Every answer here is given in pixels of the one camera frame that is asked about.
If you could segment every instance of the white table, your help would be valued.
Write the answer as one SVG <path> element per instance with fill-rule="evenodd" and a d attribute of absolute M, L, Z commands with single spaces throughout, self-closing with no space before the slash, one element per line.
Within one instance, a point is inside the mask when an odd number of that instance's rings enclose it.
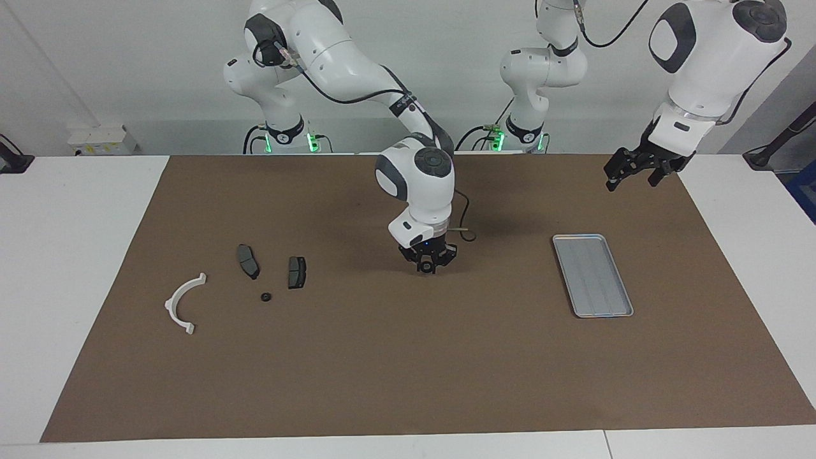
<path fill-rule="evenodd" d="M 38 158 L 0 176 L 0 457 L 816 457 L 816 426 L 37 444 L 166 162 Z M 813 403 L 816 227 L 739 156 L 698 156 L 681 179 Z"/>

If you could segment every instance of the black cable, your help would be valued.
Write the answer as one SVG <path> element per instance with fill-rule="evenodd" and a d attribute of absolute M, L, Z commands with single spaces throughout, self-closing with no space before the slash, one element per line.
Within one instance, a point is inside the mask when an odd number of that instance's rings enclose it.
<path fill-rule="evenodd" d="M 408 87 L 402 84 L 402 81 L 400 81 L 400 79 L 397 78 L 397 75 L 394 72 L 392 72 L 391 69 L 389 69 L 385 65 L 380 65 L 380 67 L 382 67 L 383 69 L 385 69 L 386 72 L 388 72 L 388 75 L 391 77 L 392 80 L 394 80 L 394 82 L 397 84 L 397 86 L 400 87 L 400 89 L 406 92 L 410 92 L 408 91 Z"/>
<path fill-rule="evenodd" d="M 260 48 L 261 48 L 262 46 L 264 46 L 264 44 L 267 44 L 267 45 L 268 45 L 268 44 L 269 44 L 269 40 L 261 40 L 261 41 L 260 41 L 260 42 L 259 42 L 257 45 L 255 45 L 255 49 L 252 51 L 252 60 L 253 60 L 253 61 L 255 62 L 255 64 L 256 64 L 256 65 L 258 65 L 259 67 L 266 67 L 266 66 L 267 66 L 267 65 L 265 65 L 263 62 L 260 62 L 260 61 L 258 60 L 258 58 L 256 57 L 256 55 L 258 54 L 258 50 L 260 50 Z M 320 88 L 320 87 L 319 87 L 319 86 L 318 86 L 318 85 L 317 85 L 317 84 L 316 84 L 316 83 L 315 83 L 315 82 L 312 80 L 312 78 L 311 78 L 311 77 L 309 77 L 309 76 L 306 74 L 306 71 L 303 69 L 303 67 L 301 67 L 300 65 L 296 65 L 295 67 L 297 68 L 297 70 L 298 70 L 298 71 L 299 71 L 299 72 L 300 72 L 300 73 L 301 73 L 303 76 L 305 76 L 305 77 L 306 77 L 306 80 L 309 82 L 309 84 L 311 84 L 311 85 L 312 85 L 312 87 L 314 87 L 314 88 L 315 88 L 315 90 L 317 90 L 317 92 L 319 92 L 321 96 L 323 96 L 323 97 L 327 98 L 328 100 L 331 100 L 332 102 L 335 102 L 336 104 L 343 104 L 343 105 L 351 105 L 351 104 L 356 104 L 356 103 L 358 103 L 358 102 L 363 102 L 363 101 L 365 101 L 365 100 L 369 100 L 369 99 L 374 98 L 374 97 L 376 97 L 376 96 L 381 96 L 381 95 L 383 95 L 383 94 L 390 94 L 390 93 L 402 94 L 403 96 L 410 96 L 410 92 L 409 92 L 409 91 L 405 91 L 405 90 L 402 90 L 402 89 L 383 89 L 382 91 L 372 92 L 372 93 L 371 93 L 371 94 L 369 94 L 368 96 L 358 97 L 358 98 L 356 98 L 356 99 L 351 99 L 351 100 L 340 100 L 340 99 L 335 99 L 334 97 L 329 96 L 328 94 L 326 94 L 326 93 L 325 93 L 325 92 L 324 92 L 324 91 L 323 91 L 323 90 L 322 90 L 322 89 L 321 89 L 321 88 Z"/>
<path fill-rule="evenodd" d="M 603 44 L 595 43 L 595 42 L 593 42 L 593 40 L 591 40 L 589 38 L 589 36 L 587 36 L 587 28 L 583 24 L 583 17 L 582 16 L 580 16 L 580 17 L 576 16 L 578 18 L 578 26 L 581 28 L 581 34 L 583 34 L 583 38 L 585 40 L 587 40 L 587 43 L 589 43 L 590 45 L 592 45 L 592 46 L 594 46 L 596 48 L 605 48 L 605 47 L 608 47 L 608 46 L 612 46 L 612 44 L 617 42 L 623 36 L 623 34 L 627 31 L 627 29 L 629 29 L 629 26 L 632 25 L 633 22 L 635 22 L 635 19 L 637 18 L 638 15 L 640 15 L 641 11 L 643 11 L 643 8 L 646 6 L 647 3 L 649 3 L 649 0 L 643 0 L 643 3 L 641 3 L 640 7 L 637 8 L 637 11 L 635 11 L 635 14 L 632 15 L 631 19 L 629 19 L 629 22 L 627 22 L 626 25 L 624 25 L 623 29 L 621 29 L 621 31 L 618 32 L 618 34 L 615 35 L 615 37 L 612 38 L 612 40 L 610 42 L 606 42 L 606 43 L 603 43 Z"/>
<path fill-rule="evenodd" d="M 462 216 L 459 218 L 459 228 L 463 229 L 464 228 L 464 217 L 468 214 L 468 209 L 470 208 L 470 198 L 465 193 L 462 193 L 458 189 L 454 189 L 454 192 L 456 192 L 456 194 L 458 194 L 459 196 L 464 198 L 464 209 L 462 210 Z M 465 233 L 473 234 L 473 237 L 472 238 L 466 238 L 464 236 Z M 476 232 L 471 231 L 471 230 L 459 231 L 459 237 L 462 238 L 462 240 L 464 242 L 466 242 L 466 243 L 472 243 L 473 241 L 475 241 L 478 238 Z"/>
<path fill-rule="evenodd" d="M 253 127 L 252 127 L 252 129 L 250 129 L 250 130 L 249 130 L 249 131 L 246 133 L 246 137 L 244 137 L 244 150 L 243 150 L 242 154 L 246 154 L 246 149 L 247 149 L 247 147 L 249 147 L 249 145 L 250 145 L 250 138 L 252 137 L 252 134 L 253 134 L 255 131 L 258 131 L 259 129 L 260 129 L 260 127 L 259 127 L 259 126 L 253 126 Z"/>
<path fill-rule="evenodd" d="M 0 137 L 1 137 L 3 140 L 5 140 L 6 142 L 8 142 L 8 144 L 9 144 L 9 145 L 13 146 L 13 147 L 14 147 L 14 149 L 15 149 L 15 150 L 17 150 L 17 153 L 19 153 L 19 154 L 20 154 L 20 156 L 24 156 L 24 154 L 23 154 L 23 150 L 21 150 L 21 149 L 20 149 L 20 147 L 18 147 L 18 146 L 17 146 L 17 145 L 16 145 L 14 142 L 12 142 L 12 141 L 11 141 L 11 139 L 9 139 L 8 137 L 4 136 L 3 134 L 0 134 Z"/>
<path fill-rule="evenodd" d="M 484 126 L 476 126 L 476 127 L 474 127 L 473 129 L 471 129 L 470 131 L 466 132 L 466 133 L 465 133 L 465 135 L 464 135 L 464 136 L 462 136 L 462 138 L 461 138 L 461 139 L 459 139 L 459 143 L 458 143 L 458 144 L 456 144 L 456 148 L 454 148 L 454 151 L 459 151 L 459 149 L 462 147 L 462 144 L 463 144 L 463 143 L 464 143 L 464 142 L 465 142 L 465 141 L 468 139 L 468 137 L 470 137 L 470 136 L 471 136 L 471 135 L 472 135 L 474 132 L 477 132 L 477 131 L 480 131 L 480 130 L 484 130 L 484 129 L 485 129 L 485 127 L 484 127 Z"/>
<path fill-rule="evenodd" d="M 316 139 L 326 139 L 326 140 L 328 140 L 328 142 L 329 142 L 329 151 L 330 151 L 331 153 L 334 153 L 334 152 L 335 152 L 335 147 L 334 147 L 334 146 L 331 144 L 331 139 L 329 138 L 329 136 L 324 136 L 324 135 L 322 135 L 322 134 L 321 134 L 321 135 L 319 135 L 319 136 L 314 136 L 314 138 L 316 138 Z"/>
<path fill-rule="evenodd" d="M 510 98 L 510 101 L 508 102 L 507 106 L 506 106 L 506 107 L 504 107 L 504 110 L 502 110 L 502 114 L 500 114 L 500 115 L 499 115 L 499 117 L 498 117 L 498 118 L 496 118 L 496 122 L 495 122 L 495 123 L 493 123 L 493 124 L 499 124 L 499 122 L 501 122 L 502 118 L 504 118 L 504 115 L 505 115 L 505 114 L 508 112 L 508 110 L 510 109 L 510 105 L 512 105 L 512 102 L 513 102 L 515 99 L 516 99 L 516 97 L 515 97 L 515 96 L 513 96 L 512 98 Z M 490 138 L 489 138 L 489 137 L 485 137 L 484 139 L 479 139 L 479 140 L 486 140 L 486 141 L 487 141 L 487 140 L 490 140 Z M 481 148 L 480 148 L 480 149 L 485 149 L 485 143 L 487 143 L 486 141 L 485 141 L 484 143 L 482 143 L 482 144 L 481 144 Z"/>
<path fill-rule="evenodd" d="M 475 142 L 473 142 L 473 146 L 470 147 L 470 151 L 477 151 L 476 150 L 476 144 L 479 143 L 479 142 L 484 141 L 481 144 L 481 148 L 478 150 L 478 151 L 482 151 L 483 149 L 485 149 L 485 144 L 487 143 L 488 140 L 490 140 L 490 136 L 484 136 L 481 139 L 476 140 Z"/>
<path fill-rule="evenodd" d="M 739 107 L 741 107 L 741 106 L 743 105 L 743 101 L 745 100 L 745 96 L 747 96 L 747 95 L 748 95 L 748 92 L 751 90 L 751 88 L 753 88 L 753 87 L 754 87 L 754 85 L 755 85 L 755 84 L 756 84 L 756 82 L 757 82 L 757 81 L 760 79 L 760 77 L 762 76 L 762 74 L 764 74 L 764 73 L 765 73 L 765 71 L 766 71 L 767 69 L 770 69 L 770 66 L 771 66 L 771 65 L 773 65 L 773 64 L 775 64 L 777 60 L 779 60 L 780 58 L 782 58 L 782 56 L 785 56 L 785 53 L 786 53 L 786 52 L 788 52 L 788 50 L 790 50 L 790 49 L 791 49 L 791 47 L 793 46 L 793 42 L 792 42 L 792 41 L 791 41 L 789 38 L 785 38 L 785 45 L 786 45 L 786 46 L 785 46 L 785 49 L 783 49 L 783 50 L 782 50 L 782 52 L 780 52 L 779 54 L 777 54 L 777 56 L 776 56 L 776 57 L 774 57 L 774 59 L 773 59 L 772 61 L 770 61 L 770 62 L 769 62 L 769 63 L 768 63 L 766 66 L 765 66 L 765 68 L 764 68 L 764 69 L 762 69 L 762 71 L 760 72 L 760 74 L 759 74 L 759 75 L 757 75 L 757 76 L 756 76 L 756 78 L 754 78 L 754 81 L 751 83 L 751 86 L 749 86 L 749 87 L 748 87 L 748 89 L 746 89 L 746 90 L 745 90 L 745 92 L 744 92 L 744 93 L 743 93 L 743 94 L 742 94 L 742 95 L 739 97 L 739 100 L 737 101 L 737 104 L 734 106 L 734 110 L 731 112 L 731 116 L 729 116 L 729 117 L 728 117 L 728 119 L 727 119 L 727 120 L 725 120 L 725 121 L 721 121 L 721 120 L 720 120 L 720 121 L 716 122 L 716 125 L 717 125 L 717 126 L 724 126 L 724 125 L 726 125 L 726 124 L 731 123 L 732 121 L 734 121 L 734 117 L 735 117 L 735 116 L 737 116 L 737 112 L 739 111 Z"/>
<path fill-rule="evenodd" d="M 263 140 L 264 142 L 266 142 L 266 137 L 265 136 L 257 136 L 255 139 L 252 139 L 252 142 L 250 143 L 250 154 L 255 154 L 255 153 L 252 152 L 252 146 L 255 145 L 256 140 Z"/>
<path fill-rule="evenodd" d="M 383 89 L 382 91 L 372 92 L 368 96 L 358 97 L 356 99 L 351 99 L 351 100 L 335 99 L 334 97 L 329 96 L 328 94 L 326 94 L 317 84 L 315 84 L 315 82 L 312 80 L 311 77 L 309 77 L 306 74 L 306 72 L 301 72 L 301 73 L 303 74 L 303 76 L 306 77 L 309 84 L 311 84 L 317 90 L 317 92 L 319 92 L 321 94 L 321 96 L 327 98 L 328 100 L 331 100 L 332 102 L 335 102 L 336 104 L 343 104 L 343 105 L 356 104 L 358 102 L 364 102 L 366 100 L 372 99 L 372 98 L 374 98 L 376 96 L 381 96 L 383 94 L 390 94 L 390 93 L 402 94 L 404 96 L 410 96 L 410 93 L 408 91 L 403 91 L 402 89 Z"/>

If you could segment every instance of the white wall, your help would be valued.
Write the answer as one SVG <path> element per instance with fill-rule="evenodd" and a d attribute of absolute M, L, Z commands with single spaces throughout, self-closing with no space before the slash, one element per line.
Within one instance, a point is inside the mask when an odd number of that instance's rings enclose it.
<path fill-rule="evenodd" d="M 60 76 L 102 123 L 124 123 L 147 154 L 236 153 L 260 118 L 222 81 L 224 62 L 244 52 L 249 0 L 0 0 L 43 49 Z M 551 90 L 548 130 L 555 151 L 613 152 L 634 146 L 671 82 L 647 39 L 670 0 L 652 0 L 611 48 L 583 45 L 590 71 L 579 86 Z M 511 92 L 499 77 L 503 54 L 542 46 L 530 1 L 338 0 L 360 48 L 389 66 L 454 138 L 495 120 Z M 596 0 L 589 33 L 606 40 L 640 0 Z M 738 118 L 713 132 L 716 152 L 816 42 L 812 0 L 785 2 L 795 46 L 757 83 Z M 82 116 L 38 77 L 16 40 L 0 29 L 0 130 L 36 154 L 66 154 L 64 126 Z M 333 105 L 299 78 L 286 84 L 313 126 L 335 148 L 379 150 L 402 133 L 375 103 Z"/>

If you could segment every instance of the green led light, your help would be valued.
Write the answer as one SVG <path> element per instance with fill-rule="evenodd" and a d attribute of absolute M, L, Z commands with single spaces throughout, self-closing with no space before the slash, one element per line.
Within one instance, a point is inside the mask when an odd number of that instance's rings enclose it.
<path fill-rule="evenodd" d="M 312 153 L 320 151 L 320 142 L 317 141 L 317 138 L 311 132 L 307 133 L 306 137 L 308 137 L 308 147 L 312 150 Z"/>
<path fill-rule="evenodd" d="M 538 147 L 538 149 L 537 149 L 537 150 L 535 150 L 533 153 L 543 153 L 543 154 L 547 154 L 547 150 L 549 150 L 549 149 L 550 149 L 550 140 L 551 140 L 551 139 L 552 139 L 552 138 L 550 137 L 550 134 L 549 134 L 548 132 L 544 132 L 544 133 L 542 133 L 542 134 L 541 134 L 541 138 L 539 139 L 539 147 Z"/>
<path fill-rule="evenodd" d="M 493 139 L 493 151 L 501 151 L 502 147 L 504 147 L 504 132 L 497 130 L 494 134 L 496 137 Z"/>

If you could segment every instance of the black brake pad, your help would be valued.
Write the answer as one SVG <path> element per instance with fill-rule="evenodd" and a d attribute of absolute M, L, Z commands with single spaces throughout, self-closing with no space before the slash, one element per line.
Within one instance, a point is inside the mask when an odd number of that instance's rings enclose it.
<path fill-rule="evenodd" d="M 306 259 L 293 256 L 289 259 L 289 289 L 303 288 L 306 285 Z"/>
<path fill-rule="evenodd" d="M 260 267 L 255 261 L 255 255 L 252 254 L 252 247 L 244 244 L 238 246 L 238 263 L 241 263 L 241 269 L 252 280 L 256 280 L 260 275 Z"/>

